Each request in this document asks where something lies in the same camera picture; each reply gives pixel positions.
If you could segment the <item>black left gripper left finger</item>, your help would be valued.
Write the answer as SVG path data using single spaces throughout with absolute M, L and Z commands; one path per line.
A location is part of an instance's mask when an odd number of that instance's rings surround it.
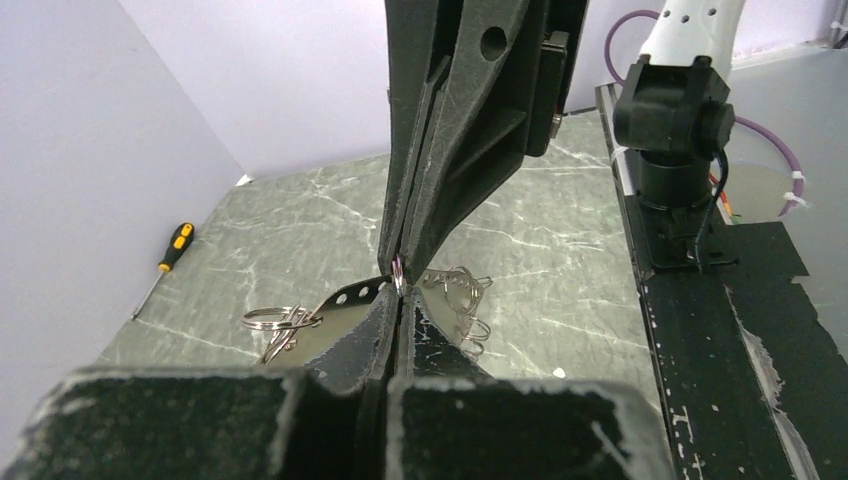
M 393 287 L 327 367 L 93 367 L 35 408 L 6 479 L 380 479 Z

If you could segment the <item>metal keyring plate with rings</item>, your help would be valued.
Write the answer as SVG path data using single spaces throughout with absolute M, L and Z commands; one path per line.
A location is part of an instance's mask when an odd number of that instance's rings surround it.
M 245 313 L 243 326 L 272 334 L 258 363 L 297 366 L 318 357 L 364 321 L 388 282 L 386 277 L 373 277 L 349 284 L 312 310 L 297 305 Z M 491 335 L 491 327 L 479 319 L 477 309 L 492 284 L 490 277 L 475 277 L 464 266 L 428 269 L 415 284 L 427 303 L 432 323 L 474 360 L 482 355 L 484 342 Z

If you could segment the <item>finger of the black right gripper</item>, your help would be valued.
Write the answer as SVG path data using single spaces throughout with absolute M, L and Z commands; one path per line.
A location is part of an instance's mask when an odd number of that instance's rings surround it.
M 415 177 L 409 272 L 400 258 L 409 282 L 526 157 L 546 151 L 588 9 L 584 1 L 460 2 Z
M 385 3 L 389 106 L 390 163 L 387 177 L 378 266 L 392 271 L 400 257 L 411 270 L 406 244 L 416 200 L 415 177 L 434 91 L 444 80 L 455 44 L 460 1 L 387 1 Z

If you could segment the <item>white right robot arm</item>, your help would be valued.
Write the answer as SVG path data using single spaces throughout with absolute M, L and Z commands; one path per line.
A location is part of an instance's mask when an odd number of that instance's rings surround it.
M 417 280 L 454 228 L 542 155 L 568 94 L 583 1 L 389 1 L 385 275 Z M 668 1 L 623 83 L 613 134 L 652 210 L 709 218 L 735 122 L 727 77 L 743 5 Z

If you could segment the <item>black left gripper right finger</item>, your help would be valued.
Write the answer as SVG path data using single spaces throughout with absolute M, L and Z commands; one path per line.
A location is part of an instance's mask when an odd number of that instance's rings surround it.
M 635 388 L 603 380 L 420 375 L 419 289 L 402 314 L 407 364 L 388 385 L 390 479 L 673 479 L 663 428 Z

